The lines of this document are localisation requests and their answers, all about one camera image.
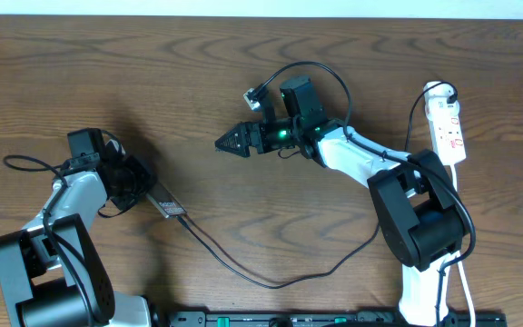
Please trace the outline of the Galaxy S25 Ultra smartphone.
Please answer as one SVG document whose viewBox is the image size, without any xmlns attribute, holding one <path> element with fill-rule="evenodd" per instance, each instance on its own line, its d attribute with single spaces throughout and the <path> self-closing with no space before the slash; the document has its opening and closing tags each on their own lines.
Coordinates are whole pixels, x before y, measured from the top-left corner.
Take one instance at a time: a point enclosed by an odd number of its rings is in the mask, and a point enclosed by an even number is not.
<svg viewBox="0 0 523 327">
<path fill-rule="evenodd" d="M 161 183 L 156 183 L 147 192 L 146 197 L 166 219 L 187 214 L 181 204 Z"/>
</svg>

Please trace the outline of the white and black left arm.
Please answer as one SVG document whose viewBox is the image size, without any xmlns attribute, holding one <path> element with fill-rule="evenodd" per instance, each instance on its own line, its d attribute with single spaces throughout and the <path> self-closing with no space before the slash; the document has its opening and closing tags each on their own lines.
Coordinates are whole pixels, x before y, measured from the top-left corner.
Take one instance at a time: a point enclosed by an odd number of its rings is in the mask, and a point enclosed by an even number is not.
<svg viewBox="0 0 523 327">
<path fill-rule="evenodd" d="M 71 156 L 34 171 L 54 173 L 52 194 L 21 230 L 0 236 L 0 286 L 14 326 L 162 326 L 143 295 L 113 289 L 89 235 L 107 203 L 132 209 L 156 177 L 111 133 L 85 128 L 67 135 Z"/>
</svg>

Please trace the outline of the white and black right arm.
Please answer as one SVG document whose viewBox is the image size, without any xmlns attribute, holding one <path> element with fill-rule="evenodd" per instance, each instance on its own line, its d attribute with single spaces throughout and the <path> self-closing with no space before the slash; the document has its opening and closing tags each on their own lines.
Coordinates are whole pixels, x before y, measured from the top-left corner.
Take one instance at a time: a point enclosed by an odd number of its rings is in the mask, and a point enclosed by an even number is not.
<svg viewBox="0 0 523 327">
<path fill-rule="evenodd" d="M 395 151 L 330 118 L 307 75 L 280 86 L 288 113 L 277 118 L 266 84 L 245 92 L 258 122 L 236 124 L 215 142 L 218 150 L 249 157 L 296 147 L 322 167 L 347 174 L 365 186 L 391 252 L 402 264 L 399 310 L 406 323 L 440 326 L 446 304 L 449 269 L 473 251 L 475 226 L 438 155 Z"/>
</svg>

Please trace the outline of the white power strip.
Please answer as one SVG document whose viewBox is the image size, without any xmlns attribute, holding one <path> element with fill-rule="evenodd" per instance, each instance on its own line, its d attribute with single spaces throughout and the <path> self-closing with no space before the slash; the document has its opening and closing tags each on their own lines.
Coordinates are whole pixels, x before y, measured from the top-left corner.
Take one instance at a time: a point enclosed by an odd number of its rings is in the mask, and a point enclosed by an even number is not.
<svg viewBox="0 0 523 327">
<path fill-rule="evenodd" d="M 425 84 L 423 91 L 433 151 L 444 165 L 462 162 L 466 159 L 466 150 L 455 88 L 447 83 L 431 81 Z"/>
</svg>

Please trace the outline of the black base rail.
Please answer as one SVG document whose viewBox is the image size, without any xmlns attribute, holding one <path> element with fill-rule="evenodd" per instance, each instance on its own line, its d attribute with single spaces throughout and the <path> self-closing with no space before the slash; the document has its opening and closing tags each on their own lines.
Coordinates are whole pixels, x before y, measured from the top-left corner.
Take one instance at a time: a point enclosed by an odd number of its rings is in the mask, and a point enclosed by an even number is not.
<svg viewBox="0 0 523 327">
<path fill-rule="evenodd" d="M 308 312 L 171 312 L 163 320 L 171 327 L 351 327 L 410 326 L 393 310 Z"/>
</svg>

